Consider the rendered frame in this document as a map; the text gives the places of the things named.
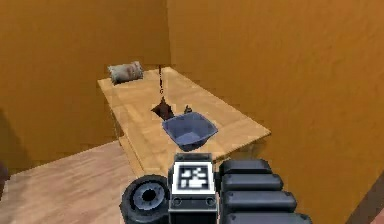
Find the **blue square bowl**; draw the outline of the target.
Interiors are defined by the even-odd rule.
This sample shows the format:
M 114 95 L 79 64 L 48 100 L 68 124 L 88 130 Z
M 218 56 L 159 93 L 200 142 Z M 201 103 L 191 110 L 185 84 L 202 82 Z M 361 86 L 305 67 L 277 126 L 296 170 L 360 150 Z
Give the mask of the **blue square bowl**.
M 217 127 L 198 112 L 181 114 L 162 122 L 170 139 L 184 152 L 202 147 L 218 132 Z

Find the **light wooden table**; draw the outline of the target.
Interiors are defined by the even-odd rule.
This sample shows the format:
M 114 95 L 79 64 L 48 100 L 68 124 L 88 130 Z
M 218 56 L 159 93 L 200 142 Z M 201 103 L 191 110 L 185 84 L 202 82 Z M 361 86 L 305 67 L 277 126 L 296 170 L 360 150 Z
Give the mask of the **light wooden table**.
M 118 140 L 137 176 L 166 175 L 180 151 L 162 128 L 162 119 L 152 109 L 162 100 L 174 114 L 186 107 L 202 114 L 218 129 L 199 150 L 213 156 L 216 164 L 234 151 L 251 151 L 270 131 L 200 87 L 176 70 L 148 70 L 139 80 L 114 85 L 109 78 L 98 85 L 111 109 Z

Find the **dark brown lump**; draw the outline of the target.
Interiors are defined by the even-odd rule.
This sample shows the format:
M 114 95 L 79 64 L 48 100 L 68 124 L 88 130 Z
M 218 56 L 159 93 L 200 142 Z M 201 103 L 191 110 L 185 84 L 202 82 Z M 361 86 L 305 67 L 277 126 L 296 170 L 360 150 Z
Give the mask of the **dark brown lump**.
M 163 121 L 171 119 L 174 117 L 171 106 L 166 102 L 165 98 L 162 97 L 158 105 L 151 109 L 158 117 Z

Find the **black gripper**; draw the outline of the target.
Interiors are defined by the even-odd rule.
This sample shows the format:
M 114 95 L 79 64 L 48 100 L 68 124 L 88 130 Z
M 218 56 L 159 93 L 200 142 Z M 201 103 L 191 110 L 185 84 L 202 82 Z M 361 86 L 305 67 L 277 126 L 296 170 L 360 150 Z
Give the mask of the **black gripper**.
M 169 224 L 167 179 L 161 175 L 144 175 L 132 181 L 121 196 L 119 205 L 125 224 Z

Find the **grey beige rolled cloth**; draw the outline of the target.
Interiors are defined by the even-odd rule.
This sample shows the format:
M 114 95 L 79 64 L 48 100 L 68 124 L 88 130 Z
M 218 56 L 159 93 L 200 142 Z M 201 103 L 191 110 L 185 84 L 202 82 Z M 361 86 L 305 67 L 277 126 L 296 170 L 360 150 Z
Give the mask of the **grey beige rolled cloth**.
M 108 66 L 111 82 L 114 85 L 143 78 L 143 69 L 139 61 L 129 64 Z

